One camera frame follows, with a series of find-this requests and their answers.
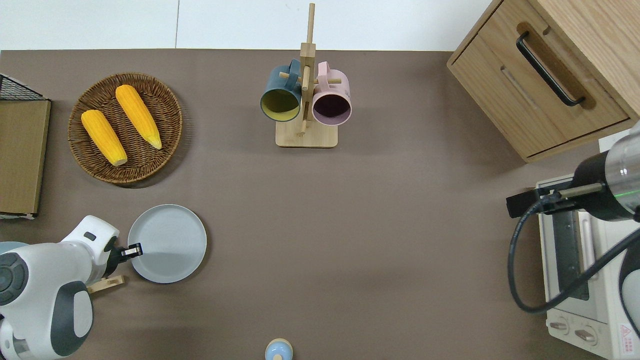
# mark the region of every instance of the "white wall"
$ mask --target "white wall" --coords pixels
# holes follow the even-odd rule
[[[452,51],[491,0],[316,0],[318,49]],[[305,0],[0,0],[0,50],[299,49]]]

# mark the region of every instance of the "drawer handle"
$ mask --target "drawer handle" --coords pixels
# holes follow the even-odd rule
[[[584,101],[584,96],[577,100],[573,100],[569,97],[569,95],[567,95],[566,92],[564,92],[564,90],[560,87],[557,81],[551,76],[551,74],[549,74],[549,72],[540,63],[540,61],[538,61],[538,59],[533,55],[531,50],[529,50],[529,48],[524,44],[524,39],[527,37],[527,35],[529,35],[529,31],[525,31],[524,33],[522,33],[522,35],[520,35],[520,37],[518,38],[518,41],[516,41],[516,47],[518,48],[522,56],[524,56],[524,58],[527,59],[527,61],[531,64],[531,66],[538,73],[538,75],[540,75],[542,80],[544,80],[547,83],[547,85],[551,88],[551,90],[553,90],[554,93],[556,93],[558,98],[560,98],[560,100],[565,105],[576,106],[580,104],[582,101]]]

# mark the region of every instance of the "corn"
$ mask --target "corn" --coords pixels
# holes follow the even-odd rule
[[[160,133],[154,118],[149,113],[138,91],[131,85],[120,85],[116,88],[116,99],[142,138],[156,149],[162,149]]]
[[[99,110],[87,110],[80,119],[93,143],[113,166],[127,162],[127,154],[104,114]]]

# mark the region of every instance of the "black wire basket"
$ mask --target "black wire basket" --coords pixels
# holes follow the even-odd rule
[[[48,100],[32,89],[26,87],[7,75],[0,74],[0,101]]]

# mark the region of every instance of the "brown table surface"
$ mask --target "brown table surface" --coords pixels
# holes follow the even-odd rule
[[[207,229],[200,268],[174,284],[120,265],[93,297],[72,359],[597,359],[550,336],[512,301],[516,220],[505,197],[573,172],[591,143],[526,165],[446,69],[447,52],[322,51],[349,76],[353,116],[334,149],[275,145],[260,111],[269,71],[297,51],[3,51],[0,71],[53,100],[40,216],[2,220],[1,241],[57,242],[85,215],[120,230],[159,204]],[[89,176],[67,143],[77,98],[117,72],[167,84],[184,107],[174,158],[136,188]],[[543,299],[528,224],[518,283]]]

